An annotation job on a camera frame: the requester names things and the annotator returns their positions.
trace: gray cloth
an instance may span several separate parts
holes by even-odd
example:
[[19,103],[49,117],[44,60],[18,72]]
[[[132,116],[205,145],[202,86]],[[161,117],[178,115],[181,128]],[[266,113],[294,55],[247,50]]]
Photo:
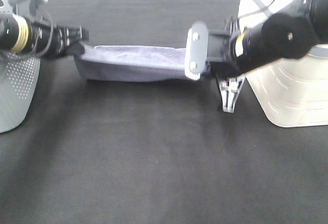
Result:
[[183,48],[85,45],[85,53],[75,57],[75,63],[87,79],[154,82],[186,79],[185,54]]

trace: screw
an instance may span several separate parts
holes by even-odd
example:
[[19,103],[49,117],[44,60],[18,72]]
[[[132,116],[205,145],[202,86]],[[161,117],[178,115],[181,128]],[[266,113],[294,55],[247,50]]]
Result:
[[288,35],[287,35],[287,38],[288,38],[288,40],[289,41],[292,41],[293,40],[293,34],[292,33],[288,33]]
[[193,41],[199,40],[199,34],[198,33],[193,33]]
[[190,69],[191,70],[194,70],[194,69],[196,69],[197,68],[197,64],[195,63],[195,62],[191,62],[190,63]]

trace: black table surface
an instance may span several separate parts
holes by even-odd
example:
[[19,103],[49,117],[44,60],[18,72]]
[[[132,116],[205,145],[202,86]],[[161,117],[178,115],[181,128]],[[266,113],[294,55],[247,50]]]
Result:
[[[90,45],[185,47],[239,0],[50,0]],[[0,135],[0,223],[328,223],[328,129],[280,128],[248,83],[234,114],[215,82],[86,81],[43,61],[28,115]]]

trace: white box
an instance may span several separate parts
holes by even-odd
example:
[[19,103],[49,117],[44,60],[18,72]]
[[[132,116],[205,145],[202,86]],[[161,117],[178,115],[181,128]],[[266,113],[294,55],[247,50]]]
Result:
[[[240,0],[239,15],[272,0]],[[240,20],[253,27],[293,0],[276,0],[269,10]],[[300,59],[281,59],[246,74],[267,118],[280,127],[328,125],[328,45],[315,46]]]

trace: black tablecloth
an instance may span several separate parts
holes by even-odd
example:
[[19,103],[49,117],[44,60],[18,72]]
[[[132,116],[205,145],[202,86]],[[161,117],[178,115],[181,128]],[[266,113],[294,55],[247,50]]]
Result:
[[[50,0],[91,45],[184,47],[239,0]],[[235,114],[215,83],[86,81],[42,62],[24,123],[0,135],[0,223],[328,223],[327,127],[283,129],[246,83]]]

